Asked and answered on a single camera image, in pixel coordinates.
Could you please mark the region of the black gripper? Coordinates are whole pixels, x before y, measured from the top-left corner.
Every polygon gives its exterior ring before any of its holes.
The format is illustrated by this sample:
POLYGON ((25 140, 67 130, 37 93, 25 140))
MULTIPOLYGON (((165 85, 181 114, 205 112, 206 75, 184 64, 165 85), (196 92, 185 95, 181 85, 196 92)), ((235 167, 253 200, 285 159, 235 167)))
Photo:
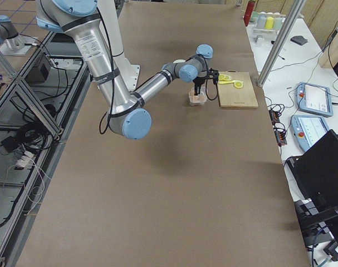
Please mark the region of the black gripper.
POLYGON ((197 76, 193 82, 194 82, 194 95, 201 95, 202 94, 202 85, 206 82, 207 77, 203 76, 197 76))

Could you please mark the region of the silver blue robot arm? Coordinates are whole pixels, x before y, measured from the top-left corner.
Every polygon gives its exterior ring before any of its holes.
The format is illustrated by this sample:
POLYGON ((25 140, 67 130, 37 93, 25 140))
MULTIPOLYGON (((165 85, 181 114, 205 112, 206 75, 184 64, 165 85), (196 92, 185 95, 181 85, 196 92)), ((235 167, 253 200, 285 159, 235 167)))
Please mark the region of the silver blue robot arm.
POLYGON ((165 64, 139 88, 129 91, 114 61, 108 33, 100 31, 103 20, 97 1, 37 1, 36 7, 39 27, 64 33, 75 41, 110 106, 106 128, 127 139, 139 140, 149 133, 152 119, 144 105, 174 79, 194 82, 199 92, 208 78, 213 49, 201 44, 186 61, 165 64))

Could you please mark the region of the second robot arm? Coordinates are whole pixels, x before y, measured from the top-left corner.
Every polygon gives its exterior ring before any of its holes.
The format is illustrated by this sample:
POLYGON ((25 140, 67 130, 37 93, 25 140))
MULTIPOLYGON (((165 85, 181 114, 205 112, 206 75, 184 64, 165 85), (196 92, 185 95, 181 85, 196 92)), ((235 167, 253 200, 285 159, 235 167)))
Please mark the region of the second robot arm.
POLYGON ((0 51, 6 56, 25 56, 30 46, 6 15, 0 15, 0 51))

